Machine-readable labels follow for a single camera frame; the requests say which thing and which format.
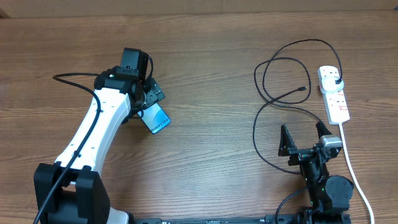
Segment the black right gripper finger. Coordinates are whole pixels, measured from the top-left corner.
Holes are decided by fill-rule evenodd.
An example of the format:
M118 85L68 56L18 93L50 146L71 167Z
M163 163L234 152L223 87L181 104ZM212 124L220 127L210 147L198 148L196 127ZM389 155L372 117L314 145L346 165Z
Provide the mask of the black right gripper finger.
M280 144L278 156L289 156L291 151L297 150L293 138L291 137L287 126L283 124L280 127Z
M317 133L318 133L318 138L321 139L323 136L329 136L332 135L332 133L326 128L325 124L323 121L319 121L316 124L317 128Z

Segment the blue Galaxy smartphone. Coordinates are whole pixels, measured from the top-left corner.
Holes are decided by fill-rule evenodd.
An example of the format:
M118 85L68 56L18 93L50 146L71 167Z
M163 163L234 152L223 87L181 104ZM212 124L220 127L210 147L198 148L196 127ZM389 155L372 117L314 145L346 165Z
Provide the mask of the blue Galaxy smartphone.
M137 115L141 117L152 134L157 134L171 123L171 119L158 103L144 111L139 111Z

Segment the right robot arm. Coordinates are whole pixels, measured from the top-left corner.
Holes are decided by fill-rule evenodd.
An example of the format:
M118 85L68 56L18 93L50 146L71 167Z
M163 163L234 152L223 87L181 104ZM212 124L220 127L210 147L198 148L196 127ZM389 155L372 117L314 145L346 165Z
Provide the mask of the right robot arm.
M319 121L316 124L318 142L311 148L298 149L286 125L281 126L278 155L289 158L289 166L299 166L306 186L287 198L278 206L274 215L276 223L350 223L349 201L353 196L354 183L341 175L330 175L326 163L337 157L343 149L340 137L332 134ZM279 215L286 201L307 191L311 206L301 207L295 214Z

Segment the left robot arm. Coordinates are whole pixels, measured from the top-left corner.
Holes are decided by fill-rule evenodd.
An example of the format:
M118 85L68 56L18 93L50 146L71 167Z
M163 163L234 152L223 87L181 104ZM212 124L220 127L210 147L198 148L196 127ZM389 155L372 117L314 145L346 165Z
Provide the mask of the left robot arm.
M93 99L78 131L53 164L41 163L34 173L35 223L161 223L112 208L101 179L120 125L141 119L157 133L170 123L152 72L147 53L125 48L120 65L94 75L94 88L87 90Z

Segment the white charger plug adapter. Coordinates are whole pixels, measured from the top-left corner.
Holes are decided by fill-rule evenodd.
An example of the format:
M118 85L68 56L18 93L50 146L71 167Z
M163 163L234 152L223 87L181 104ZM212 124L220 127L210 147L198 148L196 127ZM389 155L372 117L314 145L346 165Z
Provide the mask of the white charger plug adapter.
M344 85L344 81L337 77L322 77L320 80L320 90L323 94L341 91Z

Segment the white power strip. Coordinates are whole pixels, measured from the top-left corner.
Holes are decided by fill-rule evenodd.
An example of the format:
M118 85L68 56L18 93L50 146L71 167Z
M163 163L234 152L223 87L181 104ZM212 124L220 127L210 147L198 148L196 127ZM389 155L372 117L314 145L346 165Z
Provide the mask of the white power strip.
M337 77L340 78L339 71L336 67L325 65L318 70L319 86L322 77ZM345 99L343 89L334 93L323 94L323 101L325 104L326 115L329 124L342 124L350 120L349 111Z

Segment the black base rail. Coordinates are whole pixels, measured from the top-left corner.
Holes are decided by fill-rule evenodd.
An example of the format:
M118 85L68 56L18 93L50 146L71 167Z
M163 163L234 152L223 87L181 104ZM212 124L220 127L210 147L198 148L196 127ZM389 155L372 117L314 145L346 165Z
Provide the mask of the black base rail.
M264 217L238 217L238 218L183 218L183 219L161 219L161 218L131 218L131 224L298 224L295 215L278 215L275 221L274 215Z

